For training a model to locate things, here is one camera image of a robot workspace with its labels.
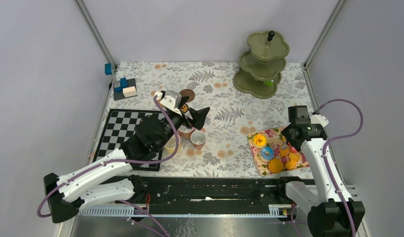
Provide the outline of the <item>pink strawberry cake slice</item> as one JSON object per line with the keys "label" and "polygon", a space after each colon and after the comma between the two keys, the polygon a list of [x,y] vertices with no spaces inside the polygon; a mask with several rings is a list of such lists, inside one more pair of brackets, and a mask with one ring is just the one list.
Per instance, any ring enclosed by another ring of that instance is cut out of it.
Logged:
{"label": "pink strawberry cake slice", "polygon": [[298,154],[299,151],[297,151],[296,148],[294,148],[294,147],[290,147],[290,153]]}

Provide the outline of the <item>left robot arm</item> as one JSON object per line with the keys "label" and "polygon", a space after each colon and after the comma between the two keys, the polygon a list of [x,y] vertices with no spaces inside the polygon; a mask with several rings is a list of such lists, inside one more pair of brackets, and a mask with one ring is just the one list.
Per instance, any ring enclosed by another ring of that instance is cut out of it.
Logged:
{"label": "left robot arm", "polygon": [[209,107],[190,108],[189,116],[171,110],[141,114],[125,111],[111,127],[111,135],[118,137],[110,146],[111,152],[103,152],[101,159],[69,174],[44,176],[46,196],[41,204],[48,205],[52,222],[65,222],[84,208],[105,202],[143,201],[146,191],[141,178],[125,178],[109,184],[105,181],[141,165],[161,163],[158,157],[162,147],[178,136],[178,129],[182,125],[202,129],[209,111]]}

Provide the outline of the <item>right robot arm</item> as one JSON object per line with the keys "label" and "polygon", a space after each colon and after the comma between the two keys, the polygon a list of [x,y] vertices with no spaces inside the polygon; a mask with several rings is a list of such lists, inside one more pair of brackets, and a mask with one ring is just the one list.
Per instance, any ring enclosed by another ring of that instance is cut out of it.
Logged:
{"label": "right robot arm", "polygon": [[302,181],[289,181],[276,189],[276,199],[291,200],[306,214],[314,237],[354,237],[365,214],[361,201],[354,201],[343,184],[329,152],[324,116],[308,114],[306,106],[288,108],[289,125],[282,130],[286,141],[304,154],[312,171],[317,193]]}

